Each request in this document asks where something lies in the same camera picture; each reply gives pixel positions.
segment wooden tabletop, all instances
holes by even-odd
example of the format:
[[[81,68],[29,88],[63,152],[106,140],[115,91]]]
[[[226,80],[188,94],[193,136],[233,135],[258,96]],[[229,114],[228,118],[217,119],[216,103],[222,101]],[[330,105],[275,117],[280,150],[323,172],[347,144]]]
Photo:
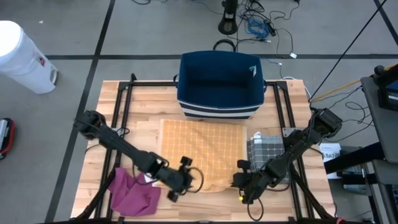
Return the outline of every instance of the wooden tabletop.
[[[307,127],[311,114],[303,81],[289,80],[287,84],[295,124],[297,127]],[[99,96],[96,110],[105,115],[108,125],[112,121],[118,85],[119,81],[104,81]],[[250,119],[245,121],[206,121],[245,125],[248,128],[248,137],[257,131],[265,135],[281,135],[274,92],[271,88],[266,91],[265,103]],[[131,132],[126,135],[125,140],[138,149],[156,152],[160,120],[187,119],[177,102],[176,93],[176,88],[173,86],[135,86],[132,89],[127,122],[127,128]],[[124,102],[125,95],[122,97],[118,127],[120,127]],[[285,122],[289,124],[283,100],[282,107],[284,118],[286,119]],[[88,147],[94,144],[96,142],[89,142]],[[86,153],[71,217],[79,215],[97,193],[100,186],[105,152],[105,148],[96,146]],[[115,155],[116,152],[113,152],[112,161],[114,161]],[[310,190],[325,209],[330,214],[334,214],[335,207],[321,155],[307,150],[303,155],[303,161]],[[128,157],[122,156],[121,166],[125,167],[131,174],[132,162]],[[276,188],[281,189],[284,187],[285,185],[278,185]],[[219,193],[186,194],[180,197],[177,203],[172,203],[167,199],[167,192],[167,189],[162,189],[156,214],[137,218],[126,217],[125,221],[251,221],[247,214],[246,205],[243,205],[238,200],[239,195],[236,188],[230,188]],[[298,192],[303,215],[307,216],[303,194],[301,190]],[[108,204],[108,194],[104,197],[104,205]],[[295,217],[290,189],[285,192],[265,191],[261,200],[265,211],[262,221],[287,221],[287,217]],[[261,212],[258,202],[251,205],[250,210],[254,217],[258,217]],[[102,214],[104,217],[106,206],[103,206]],[[113,212],[113,219],[116,220],[118,216],[118,212]]]

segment beige towel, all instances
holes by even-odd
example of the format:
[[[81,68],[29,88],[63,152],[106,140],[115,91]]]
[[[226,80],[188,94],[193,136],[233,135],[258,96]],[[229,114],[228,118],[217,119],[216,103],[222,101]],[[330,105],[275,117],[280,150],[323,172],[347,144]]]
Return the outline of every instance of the beige towel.
[[[162,120],[160,154],[178,169],[182,156],[193,160],[205,176],[200,192],[220,192],[231,186],[233,174],[239,172],[236,161],[246,159],[246,128],[232,124],[196,121]],[[192,171],[193,188],[201,182],[199,173]]]

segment navy blue bin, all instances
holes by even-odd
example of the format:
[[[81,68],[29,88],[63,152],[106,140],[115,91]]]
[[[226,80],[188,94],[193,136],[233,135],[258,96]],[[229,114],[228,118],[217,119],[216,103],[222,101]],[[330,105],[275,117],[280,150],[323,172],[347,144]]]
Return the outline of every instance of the navy blue bin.
[[[177,88],[188,117],[248,119],[263,104],[266,83],[258,57],[212,50],[182,55]]]

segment gray floor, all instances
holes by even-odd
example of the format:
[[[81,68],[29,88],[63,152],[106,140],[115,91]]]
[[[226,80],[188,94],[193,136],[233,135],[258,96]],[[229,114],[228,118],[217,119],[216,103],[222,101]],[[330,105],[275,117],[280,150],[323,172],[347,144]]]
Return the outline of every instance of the gray floor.
[[[214,11],[221,12],[221,1],[203,0]],[[262,0],[266,11],[288,11],[291,0]],[[108,10],[109,0],[3,0],[0,20],[19,23],[46,55],[93,55]],[[398,30],[398,2],[386,5],[395,30]],[[304,79],[313,93],[336,59],[300,59],[301,54],[335,58],[343,53],[371,14],[373,0],[305,0],[289,21],[275,21],[278,28],[288,29],[294,37],[298,59],[271,59],[282,63],[283,76]],[[222,38],[217,30],[220,16],[190,1],[153,1],[139,6],[128,0],[116,0],[101,54],[103,55],[178,55],[196,50],[210,50]],[[245,34],[243,26],[239,38]],[[271,43],[243,43],[239,51],[247,54],[274,54],[276,37]],[[290,53],[289,36],[280,31],[280,54]],[[380,14],[370,23],[348,54],[398,54]],[[370,75],[376,65],[392,65],[395,59],[344,59],[326,81],[320,93],[332,90],[360,77]],[[65,155],[80,98],[86,84],[91,60],[53,60],[62,72],[56,89],[46,95],[35,95],[7,77],[0,76],[0,117],[16,121],[15,147],[0,162],[1,223],[43,222],[49,209],[61,163]],[[134,72],[140,80],[170,80],[178,72],[180,60],[99,60],[85,108],[95,108],[103,80],[127,80]],[[266,79],[279,78],[279,68],[262,59]],[[331,106],[338,97],[314,103]],[[366,106],[358,91],[345,101]],[[360,119],[360,111],[351,111],[344,102],[333,111],[344,120]],[[365,124],[347,122],[335,139],[347,136]],[[349,146],[365,146],[377,141],[373,127],[341,141]],[[86,141],[78,136],[63,188],[56,220],[67,220],[83,163]],[[338,181],[330,182],[338,215],[346,218],[368,211],[366,197],[342,189]]]

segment pink towel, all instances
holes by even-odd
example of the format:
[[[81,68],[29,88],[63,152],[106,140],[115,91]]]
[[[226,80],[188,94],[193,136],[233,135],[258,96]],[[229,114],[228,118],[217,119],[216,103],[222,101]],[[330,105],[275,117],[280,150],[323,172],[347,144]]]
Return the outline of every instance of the pink towel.
[[[116,176],[108,190],[112,193],[111,208],[122,216],[139,217],[156,212],[160,197],[160,188],[145,183],[143,174],[137,179],[127,174],[124,168],[116,168]]]

